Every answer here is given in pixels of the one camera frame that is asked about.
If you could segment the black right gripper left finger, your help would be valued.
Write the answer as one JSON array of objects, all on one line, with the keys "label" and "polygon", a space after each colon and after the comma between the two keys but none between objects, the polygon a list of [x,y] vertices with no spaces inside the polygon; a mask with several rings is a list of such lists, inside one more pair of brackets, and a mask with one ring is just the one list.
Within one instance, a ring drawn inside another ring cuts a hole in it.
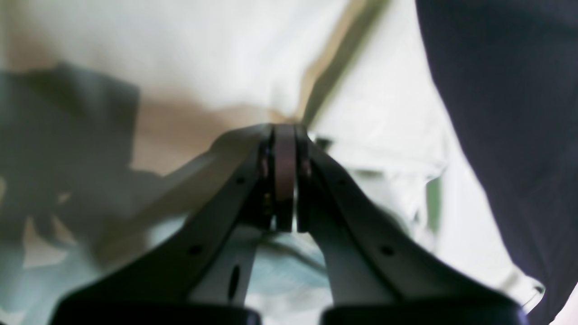
[{"label": "black right gripper left finger", "polygon": [[268,127],[192,220],[58,305],[52,325],[260,325],[244,306],[263,231],[292,230],[296,128]]}]

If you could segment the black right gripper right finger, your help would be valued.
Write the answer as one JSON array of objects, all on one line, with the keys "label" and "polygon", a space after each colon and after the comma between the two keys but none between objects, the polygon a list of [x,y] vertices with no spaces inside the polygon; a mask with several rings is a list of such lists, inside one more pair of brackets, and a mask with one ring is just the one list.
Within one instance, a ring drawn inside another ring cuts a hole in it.
[{"label": "black right gripper right finger", "polygon": [[322,325],[527,325],[511,298],[409,238],[295,127],[298,229],[324,255],[333,306]]}]

